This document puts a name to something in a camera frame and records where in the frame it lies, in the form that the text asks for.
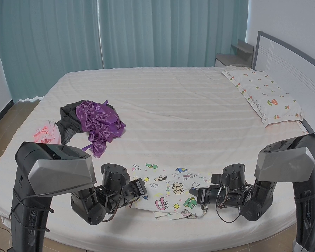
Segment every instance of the floral pillowcase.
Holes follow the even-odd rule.
[[[248,69],[222,73],[244,95],[265,127],[281,121],[303,120],[301,106],[266,72]]]

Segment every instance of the tiled floor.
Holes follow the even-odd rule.
[[[36,102],[23,102],[15,104],[9,112],[0,121],[0,157],[4,153],[7,145],[11,141],[16,130],[22,125],[28,115],[33,111],[38,104]],[[0,227],[6,228],[0,221]],[[243,245],[235,248],[224,249],[220,252],[291,252],[292,242],[296,236],[296,226],[292,226],[281,233],[278,233],[270,238],[262,241],[257,241],[248,245]],[[0,248],[5,251],[11,247],[12,241],[10,234],[3,229],[0,229]],[[66,246],[55,241],[44,240],[44,252],[85,252],[83,249]]]

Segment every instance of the curtain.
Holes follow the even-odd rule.
[[[0,58],[18,99],[44,96],[66,73],[102,69],[97,0],[0,0]]]
[[[245,40],[248,0],[99,0],[105,68],[214,66]]]

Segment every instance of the black garment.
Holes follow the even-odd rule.
[[[61,107],[61,120],[56,122],[56,125],[61,134],[61,143],[64,145],[69,143],[77,132],[83,132],[81,122],[76,115],[76,107],[83,101],[68,103],[66,107]]]

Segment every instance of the gray headboard frame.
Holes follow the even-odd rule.
[[[256,63],[257,63],[257,57],[258,57],[258,51],[259,51],[259,42],[260,42],[260,37],[263,36],[265,38],[268,38],[269,40],[289,49],[290,51],[296,53],[298,56],[304,58],[306,61],[308,61],[309,63],[311,63],[312,65],[315,66],[315,59],[310,57],[308,54],[300,51],[299,49],[297,49],[296,47],[293,47],[292,45],[286,43],[285,41],[282,41],[274,36],[271,36],[269,34],[264,33],[263,31],[259,31],[258,32],[258,38],[257,38],[257,46],[256,46],[256,52],[254,55],[254,62],[253,62],[253,66],[252,69],[255,70],[256,68]],[[315,133],[314,130],[311,128],[311,126],[308,124],[308,122],[304,119],[302,121],[303,126],[307,129],[307,131],[309,133]]]

